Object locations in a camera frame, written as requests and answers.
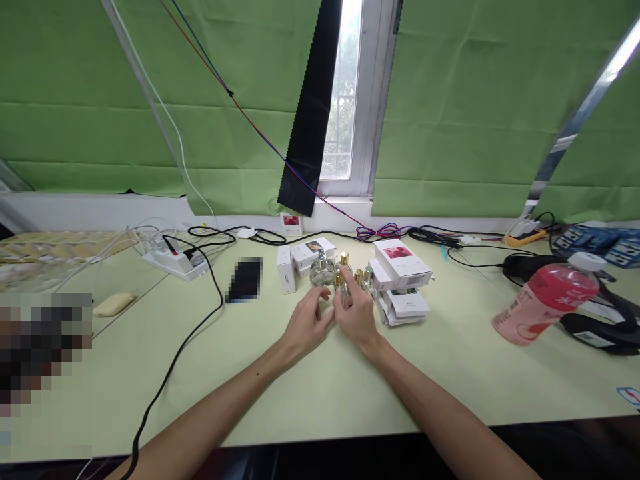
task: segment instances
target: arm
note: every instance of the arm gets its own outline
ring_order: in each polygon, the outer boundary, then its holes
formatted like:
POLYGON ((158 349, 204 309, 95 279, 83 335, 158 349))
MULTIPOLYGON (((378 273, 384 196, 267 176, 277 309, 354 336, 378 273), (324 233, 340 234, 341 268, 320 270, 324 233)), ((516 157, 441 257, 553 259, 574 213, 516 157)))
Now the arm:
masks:
POLYGON ((358 287, 348 270, 340 271, 351 302, 343 308, 336 292, 336 322, 393 387, 452 472, 461 480, 538 479, 468 408, 394 350, 375 329, 371 296, 358 287))
MULTIPOLYGON (((320 297, 326 288, 314 288, 297 304, 280 340, 234 378, 208 394, 140 449, 132 479, 186 480, 192 478, 211 450, 267 387, 325 338, 333 310, 320 318, 320 297)), ((119 480, 131 458, 108 476, 119 480)))

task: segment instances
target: soap bar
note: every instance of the soap bar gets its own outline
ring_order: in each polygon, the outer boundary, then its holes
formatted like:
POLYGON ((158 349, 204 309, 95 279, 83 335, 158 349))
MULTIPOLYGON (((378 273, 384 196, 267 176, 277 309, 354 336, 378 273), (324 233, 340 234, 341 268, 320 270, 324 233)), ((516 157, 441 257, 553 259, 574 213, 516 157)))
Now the soap bar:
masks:
POLYGON ((115 293, 93 309, 96 317, 114 317, 135 300, 130 293, 115 293))

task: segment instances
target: glass perfume bottle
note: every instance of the glass perfume bottle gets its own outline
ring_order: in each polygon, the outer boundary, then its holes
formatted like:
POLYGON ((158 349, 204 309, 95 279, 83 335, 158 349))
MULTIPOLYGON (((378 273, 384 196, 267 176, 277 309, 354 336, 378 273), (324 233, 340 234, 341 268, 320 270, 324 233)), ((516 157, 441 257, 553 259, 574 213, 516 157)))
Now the glass perfume bottle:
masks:
POLYGON ((353 270, 349 264, 349 254, 347 252, 342 252, 340 254, 340 265, 343 265, 344 267, 346 267, 351 273, 353 273, 353 270))
POLYGON ((358 287, 362 287, 363 275, 364 275, 364 272, 360 269, 356 270, 355 273, 353 274, 353 278, 355 279, 355 282, 358 284, 358 287))
POLYGON ((328 287, 333 285, 335 265, 325 256, 324 249, 318 250, 318 258, 311 264, 309 280, 315 287, 328 287))
POLYGON ((373 269, 371 267, 365 268, 365 274, 362 277, 362 290, 370 294, 374 299, 377 297, 378 292, 376 292, 375 287, 373 286, 373 269))
POLYGON ((342 295, 342 305, 344 306, 347 302, 347 297, 349 296, 349 290, 347 290, 345 278, 342 276, 342 273, 340 273, 340 270, 336 269, 333 281, 335 292, 337 293, 338 290, 340 290, 340 294, 342 295))

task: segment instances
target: desk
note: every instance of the desk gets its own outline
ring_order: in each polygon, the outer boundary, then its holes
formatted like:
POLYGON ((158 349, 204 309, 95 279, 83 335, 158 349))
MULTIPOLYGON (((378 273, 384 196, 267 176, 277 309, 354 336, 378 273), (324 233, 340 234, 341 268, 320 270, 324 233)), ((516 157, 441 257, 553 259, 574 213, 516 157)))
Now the desk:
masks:
MULTIPOLYGON (((355 268, 373 257, 370 245, 327 238, 338 251, 350 253, 355 268)), ((491 326, 492 316, 515 294, 506 281, 488 281, 486 273, 451 260, 445 263, 439 247, 412 239, 406 243, 435 273, 435 280, 421 288, 431 314, 424 324, 395 328, 381 325, 376 314, 377 328, 484 422, 503 425, 635 413, 615 388, 638 386, 640 358, 610 357, 559 329, 546 331, 526 348, 512 345, 491 326)), ((468 250, 470 261, 480 255, 468 250)), ((223 292, 240 257, 263 257, 260 296, 250 303, 226 305, 190 342, 151 411, 142 444, 282 334, 310 284, 298 279, 298 291, 282 295, 275 253, 275 247, 239 240, 212 256, 223 292)), ((630 273, 633 279, 637 284, 640 272, 630 273)), ((54 379, 52 390, 42 393, 39 403, 23 406, 21 416, 12 419, 19 442, 11 447, 10 460, 129 453, 144 409, 175 351, 217 304, 209 275, 191 283, 172 276, 162 280, 95 339, 88 361, 74 364, 72 375, 54 379)), ((223 445, 416 430, 391 388, 334 327, 322 345, 276 380, 223 445)))
MULTIPOLYGON (((168 273, 140 260, 140 255, 131 247, 106 259, 99 272, 97 271, 98 266, 97 263, 90 265, 82 272, 74 275, 60 289, 60 292, 85 292, 93 285, 94 306, 100 305, 114 293, 120 292, 130 293, 136 297, 136 301, 140 301, 149 290, 168 275, 168 273)), ((93 336, 100 334, 102 330, 118 320, 127 309, 124 309, 114 317, 93 316, 91 324, 93 336)))

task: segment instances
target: black headphones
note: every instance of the black headphones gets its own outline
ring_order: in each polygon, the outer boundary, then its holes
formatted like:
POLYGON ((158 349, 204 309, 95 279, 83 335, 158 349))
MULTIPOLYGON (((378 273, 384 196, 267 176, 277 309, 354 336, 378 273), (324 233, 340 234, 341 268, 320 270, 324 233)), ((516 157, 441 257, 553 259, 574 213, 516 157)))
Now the black headphones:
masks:
MULTIPOLYGON (((526 282, 540 268, 552 263, 566 263, 566 260, 554 255, 514 253, 505 258, 502 273, 517 284, 514 278, 526 282)), ((640 307, 610 292, 602 280, 598 279, 598 283, 600 296, 620 313, 624 322, 610 324, 578 313, 568 313, 560 319, 560 323, 574 338, 592 347, 612 355, 640 355, 640 325, 636 320, 636 315, 640 317, 640 307)))

